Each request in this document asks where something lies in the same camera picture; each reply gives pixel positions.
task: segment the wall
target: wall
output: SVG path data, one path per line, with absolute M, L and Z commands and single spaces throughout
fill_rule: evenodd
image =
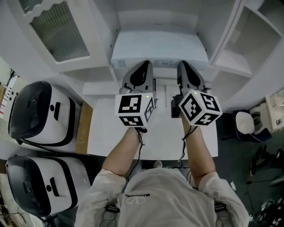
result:
M 0 57 L 0 83 L 7 84 L 10 79 L 10 66 Z
M 26 81 L 33 82 L 54 76 L 55 73 L 42 60 L 22 33 L 7 1 L 0 0 L 1 58 Z
M 250 109 L 284 87 L 284 38 L 259 72 L 229 99 L 224 110 Z

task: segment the shirt logo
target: shirt logo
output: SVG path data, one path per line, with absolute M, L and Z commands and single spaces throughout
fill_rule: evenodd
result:
M 127 204 L 143 204 L 146 202 L 144 197 L 130 197 L 125 200 Z
M 128 194 L 125 194 L 125 197 L 133 197 L 133 196 L 145 197 L 145 196 L 150 196 L 150 194 L 143 194 L 143 195 L 128 195 Z

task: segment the cardboard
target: cardboard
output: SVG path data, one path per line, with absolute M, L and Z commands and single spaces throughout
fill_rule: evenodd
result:
M 4 86 L 3 84 L 0 85 L 0 103 L 2 103 L 6 88 L 7 87 Z
M 77 134 L 77 144 L 76 144 L 77 154 L 88 155 L 87 150 L 88 150 L 88 141 L 89 141 L 92 115 L 93 115 L 93 108 L 90 107 L 86 102 L 84 102 L 80 115 L 78 134 Z

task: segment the white table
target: white table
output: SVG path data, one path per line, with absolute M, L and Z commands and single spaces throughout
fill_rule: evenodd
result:
M 170 101 L 178 93 L 178 87 L 157 87 L 157 108 L 143 135 L 142 160 L 178 160 L 184 137 L 180 118 L 171 118 Z M 121 140 L 127 128 L 114 115 L 114 97 L 100 98 L 93 111 L 88 142 L 88 154 L 107 156 Z M 218 156 L 216 123 L 202 126 L 201 131 L 211 156 Z

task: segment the forearm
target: forearm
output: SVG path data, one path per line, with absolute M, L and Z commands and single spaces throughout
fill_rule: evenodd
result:
M 128 172 L 140 144 L 138 133 L 129 128 L 121 141 L 111 151 L 103 163 L 103 169 L 109 170 L 119 176 Z
M 188 133 L 189 125 L 183 119 L 185 135 Z M 215 164 L 207 146 L 203 140 L 200 127 L 197 127 L 193 133 L 185 139 L 189 167 L 197 187 L 201 179 L 210 172 L 215 172 Z

